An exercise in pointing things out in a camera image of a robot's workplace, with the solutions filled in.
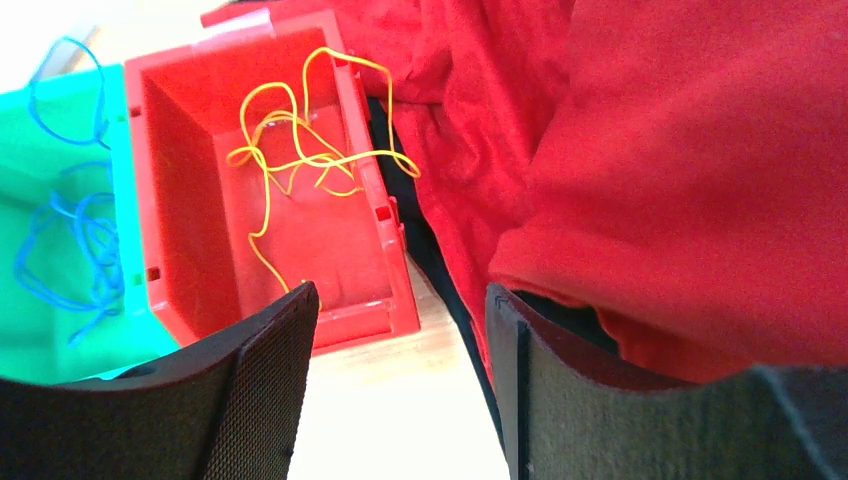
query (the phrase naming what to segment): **yellow cord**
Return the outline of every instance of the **yellow cord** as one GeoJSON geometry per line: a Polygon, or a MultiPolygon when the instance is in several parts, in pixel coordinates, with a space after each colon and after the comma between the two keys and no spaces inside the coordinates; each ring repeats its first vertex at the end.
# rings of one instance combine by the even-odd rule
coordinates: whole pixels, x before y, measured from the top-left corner
{"type": "Polygon", "coordinates": [[[347,55],[344,53],[339,53],[334,50],[331,50],[327,47],[321,47],[317,50],[313,51],[303,63],[303,72],[302,72],[302,81],[303,81],[303,105],[304,105],[304,117],[308,116],[309,113],[309,85],[307,81],[309,65],[312,61],[321,54],[327,54],[331,57],[344,60],[350,63],[356,63],[359,65],[363,65],[369,68],[373,68],[375,70],[379,70],[386,76],[386,80],[388,82],[388,123],[389,123],[389,150],[373,150],[370,152],[362,152],[355,155],[345,156],[327,142],[321,135],[316,132],[309,121],[306,119],[300,118],[298,115],[297,109],[297,98],[295,97],[294,92],[291,87],[284,82],[270,82],[263,85],[260,85],[254,88],[242,101],[241,109],[239,110],[239,122],[241,126],[241,131],[244,135],[244,139],[247,142],[247,145],[244,147],[237,148],[231,151],[227,157],[226,162],[228,165],[233,167],[239,167],[244,165],[250,158],[256,162],[259,168],[262,169],[263,173],[263,182],[265,187],[265,216],[262,221],[262,228],[257,232],[248,233],[248,243],[250,244],[251,249],[253,249],[253,253],[256,254],[256,257],[262,262],[265,267],[271,271],[277,281],[280,282],[280,285],[283,287],[283,290],[288,293],[289,286],[286,281],[283,279],[283,276],[280,275],[280,272],[277,271],[276,268],[268,261],[267,258],[262,254],[259,250],[259,247],[256,245],[256,240],[265,235],[268,231],[268,227],[271,221],[271,182],[286,196],[291,195],[292,188],[294,186],[294,177],[297,174],[298,170],[303,165],[308,165],[314,168],[323,169],[323,172],[318,177],[318,180],[315,182],[315,187],[321,187],[327,193],[337,196],[337,197],[347,197],[351,196],[357,192],[363,190],[362,187],[354,186],[354,188],[348,192],[336,192],[330,190],[327,187],[322,186],[322,182],[327,177],[331,168],[339,168],[341,169],[345,175],[347,175],[351,180],[356,182],[356,179],[348,169],[347,165],[350,163],[354,163],[363,158],[373,157],[376,155],[386,155],[392,157],[397,163],[398,167],[405,172],[407,175],[413,178],[421,177],[421,170],[418,168],[418,165],[415,164],[409,157],[402,153],[398,153],[395,151],[395,142],[394,142],[394,126],[392,125],[393,118],[393,90],[392,90],[392,75],[388,68],[376,64],[374,62],[370,62],[368,60],[354,57],[352,55],[347,55]],[[259,95],[261,92],[274,89],[281,88],[286,91],[289,97],[289,101],[291,102],[292,108],[291,111],[286,110],[274,110],[262,119],[261,122],[256,126],[253,131],[253,135],[248,132],[247,128],[247,108],[250,105],[250,102],[259,95]],[[292,138],[294,143],[295,151],[297,152],[298,159],[292,162],[286,163],[284,165],[270,167],[268,166],[268,162],[265,158],[265,155],[262,153],[262,150],[259,149],[259,140],[262,138],[262,133],[265,128],[275,122],[287,121],[292,125],[292,138]],[[313,138],[315,138],[319,143],[321,143],[327,150],[328,153],[320,153],[317,155],[307,156],[303,152],[303,148],[300,143],[300,130],[306,130],[313,138]],[[238,160],[233,160],[235,157],[241,155],[241,158],[238,160]],[[289,181],[286,188],[284,188],[280,182],[274,177],[274,173],[282,172],[284,170],[291,170],[289,174],[289,181]]]}

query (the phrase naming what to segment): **red box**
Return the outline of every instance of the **red box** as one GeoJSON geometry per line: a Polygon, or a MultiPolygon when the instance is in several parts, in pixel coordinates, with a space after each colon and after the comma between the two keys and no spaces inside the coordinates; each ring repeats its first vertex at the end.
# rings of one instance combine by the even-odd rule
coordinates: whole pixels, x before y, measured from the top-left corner
{"type": "MultiPolygon", "coordinates": [[[[287,82],[302,107],[301,68],[321,46],[345,51],[331,12],[126,63],[150,302],[182,346],[284,293],[247,240],[264,216],[262,171],[252,161],[229,166],[225,157],[245,144],[239,107],[258,85],[287,82]]],[[[309,78],[313,127],[343,153],[371,150],[355,66],[321,56],[309,78]]],[[[291,107],[282,90],[257,96],[247,115],[251,131],[281,107],[291,107]]],[[[300,138],[307,154],[317,153],[308,134],[300,138]]],[[[266,129],[259,146],[269,164],[297,158],[290,125],[266,129]]],[[[308,167],[298,172],[290,198],[272,186],[270,228],[257,242],[291,288],[302,279],[317,285],[323,310],[315,353],[420,329],[394,198],[375,158],[352,170],[364,192],[351,197],[314,188],[320,172],[308,167]]],[[[279,178],[285,185],[288,177],[279,178]]],[[[346,191],[350,182],[336,169],[325,185],[346,191]]]]}

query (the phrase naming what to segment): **string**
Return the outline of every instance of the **string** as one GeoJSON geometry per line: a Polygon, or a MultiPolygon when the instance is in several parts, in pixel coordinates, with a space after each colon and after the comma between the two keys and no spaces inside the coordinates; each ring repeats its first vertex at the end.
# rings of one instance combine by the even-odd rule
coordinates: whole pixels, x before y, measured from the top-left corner
{"type": "MultiPolygon", "coordinates": [[[[78,147],[97,144],[108,151],[109,146],[103,141],[103,136],[109,126],[109,122],[105,118],[105,84],[106,77],[103,66],[91,50],[73,38],[62,37],[53,44],[46,58],[29,81],[27,110],[35,124],[54,139],[78,147]],[[94,109],[95,118],[92,135],[90,138],[83,140],[68,138],[56,133],[52,128],[47,126],[38,112],[36,87],[40,82],[45,65],[62,42],[76,45],[91,57],[100,77],[100,86],[94,109]]],[[[59,172],[59,177],[69,177],[81,171],[98,168],[107,170],[109,183],[112,184],[111,161],[78,163],[59,172]]],[[[114,221],[108,218],[91,217],[88,213],[94,206],[106,205],[109,207],[114,205],[114,201],[115,197],[112,193],[95,192],[84,196],[78,203],[74,203],[64,198],[58,192],[51,191],[49,201],[33,212],[30,220],[29,236],[24,240],[15,257],[13,276],[33,296],[61,310],[73,313],[93,314],[90,321],[70,336],[67,342],[69,346],[79,344],[82,338],[103,319],[114,317],[121,313],[121,310],[115,306],[123,296],[125,288],[118,249],[117,226],[114,221]],[[56,224],[66,227],[73,236],[81,256],[92,266],[94,278],[89,290],[88,302],[73,300],[54,292],[27,266],[27,261],[36,246],[39,236],[44,234],[51,225],[56,224]]]]}
{"type": "Polygon", "coordinates": [[[394,126],[392,125],[393,118],[393,90],[392,90],[392,75],[388,68],[379,65],[377,63],[365,60],[363,58],[355,57],[352,55],[347,55],[344,53],[336,52],[327,47],[321,47],[313,51],[304,61],[303,70],[301,75],[301,80],[303,82],[303,105],[304,105],[304,118],[301,118],[298,114],[298,106],[297,106],[297,97],[294,94],[294,91],[291,87],[285,82],[270,82],[259,85],[254,88],[248,95],[244,98],[241,104],[241,108],[239,109],[239,123],[241,126],[242,134],[244,135],[245,141],[247,142],[246,146],[237,148],[231,151],[227,157],[226,162],[230,166],[238,167],[244,165],[250,158],[256,162],[259,168],[262,170],[263,183],[264,183],[264,195],[265,195],[265,214],[262,221],[262,228],[257,232],[249,232],[248,233],[248,243],[250,244],[253,253],[259,259],[260,262],[274,275],[277,281],[282,286],[285,293],[290,291],[287,282],[283,279],[283,276],[280,272],[271,264],[271,262],[262,254],[259,247],[256,245],[256,241],[263,237],[269,228],[270,220],[271,220],[271,183],[274,185],[286,196],[290,196],[292,193],[292,188],[294,185],[294,177],[297,174],[298,170],[304,165],[322,169],[323,172],[318,177],[317,181],[313,185],[315,188],[321,187],[327,193],[337,196],[337,197],[347,197],[354,195],[359,191],[363,191],[363,188],[358,185],[354,185],[353,189],[347,192],[336,192],[327,187],[322,186],[321,184],[326,179],[327,175],[332,168],[338,168],[342,170],[353,182],[356,183],[356,178],[348,169],[349,164],[354,164],[358,160],[369,158],[377,155],[386,155],[392,157],[398,166],[404,171],[407,175],[413,178],[419,178],[421,176],[421,170],[418,168],[418,165],[415,164],[409,157],[406,155],[395,151],[394,145],[394,126]],[[375,70],[380,71],[386,76],[386,80],[388,83],[388,128],[389,128],[389,150],[372,150],[368,152],[362,152],[354,155],[343,155],[341,151],[335,148],[332,144],[330,144],[327,140],[325,140],[318,132],[316,132],[312,126],[309,124],[309,121],[306,117],[309,114],[309,82],[308,82],[308,73],[309,66],[312,61],[317,58],[321,54],[326,54],[331,57],[335,57],[340,60],[344,60],[350,63],[356,63],[359,65],[363,65],[368,68],[373,68],[375,70]],[[288,95],[289,103],[291,104],[291,110],[274,110],[262,119],[259,124],[254,128],[253,134],[251,135],[247,128],[247,120],[246,113],[247,109],[250,106],[250,103],[253,99],[259,95],[260,93],[271,90],[271,89],[282,89],[288,95]],[[265,158],[265,154],[259,148],[259,141],[262,137],[262,133],[265,128],[269,125],[276,123],[287,121],[291,124],[292,128],[292,139],[295,147],[295,151],[297,153],[297,160],[291,161],[289,163],[271,167],[268,165],[268,162],[265,158]],[[328,151],[325,153],[319,153],[316,155],[307,156],[303,151],[303,147],[300,141],[300,131],[306,130],[315,140],[317,140],[321,145],[323,145],[328,151]],[[233,160],[235,157],[241,155],[241,158],[238,160],[233,160]],[[286,170],[290,170],[289,180],[287,187],[283,187],[280,182],[274,176],[275,173],[283,172],[286,170]]]}

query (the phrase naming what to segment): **storage box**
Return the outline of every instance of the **storage box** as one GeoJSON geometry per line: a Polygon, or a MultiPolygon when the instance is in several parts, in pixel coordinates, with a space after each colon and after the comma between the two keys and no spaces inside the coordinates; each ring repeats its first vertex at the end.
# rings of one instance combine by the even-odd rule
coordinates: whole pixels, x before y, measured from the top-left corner
{"type": "MultiPolygon", "coordinates": [[[[301,102],[301,69],[318,47],[344,51],[332,13],[223,34],[126,63],[142,237],[154,313],[181,345],[195,342],[279,298],[248,233],[262,225],[263,177],[251,160],[225,162],[245,145],[243,99],[266,82],[288,83],[301,102]]],[[[310,67],[309,119],[343,153],[372,149],[357,69],[322,56],[310,67]]],[[[279,89],[251,103],[252,131],[268,112],[290,108],[279,89]]],[[[306,133],[309,153],[325,151],[306,133]]],[[[269,127],[259,147],[269,164],[297,156],[291,125],[269,127]]],[[[292,195],[272,186],[271,222],[257,245],[290,287],[315,282],[322,300],[314,347],[327,352],[419,330],[403,230],[377,161],[353,166],[364,192],[334,197],[303,167],[292,195]]],[[[286,185],[288,177],[278,175],[286,185]]],[[[338,169],[324,185],[351,187],[338,169]]]]}
{"type": "MultiPolygon", "coordinates": [[[[106,67],[106,113],[113,121],[105,142],[128,152],[129,126],[123,69],[106,67]]],[[[43,121],[60,135],[91,136],[100,88],[97,72],[65,75],[37,88],[43,121]]],[[[112,191],[106,169],[60,172],[82,162],[108,161],[98,145],[74,146],[45,133],[27,112],[29,91],[0,95],[0,376],[39,384],[75,381],[170,353],[177,344],[151,313],[144,272],[139,211],[132,157],[114,155],[115,205],[93,212],[117,223],[120,259],[126,283],[123,314],[105,318],[76,346],[68,340],[94,313],[57,309],[25,290],[15,280],[13,264],[30,234],[31,216],[47,203],[50,191],[79,201],[90,193],[112,191]]],[[[89,300],[93,267],[80,252],[66,225],[56,222],[39,235],[27,262],[29,269],[57,293],[89,300]]]]}

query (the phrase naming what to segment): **red garment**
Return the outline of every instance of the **red garment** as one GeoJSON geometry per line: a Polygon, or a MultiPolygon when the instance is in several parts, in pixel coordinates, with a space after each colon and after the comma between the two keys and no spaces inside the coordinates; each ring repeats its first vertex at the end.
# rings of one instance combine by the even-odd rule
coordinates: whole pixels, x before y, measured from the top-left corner
{"type": "MultiPolygon", "coordinates": [[[[848,363],[845,0],[298,0],[395,74],[484,362],[488,282],[693,381],[848,363]]],[[[385,95],[378,75],[370,95],[385,95]]]]}

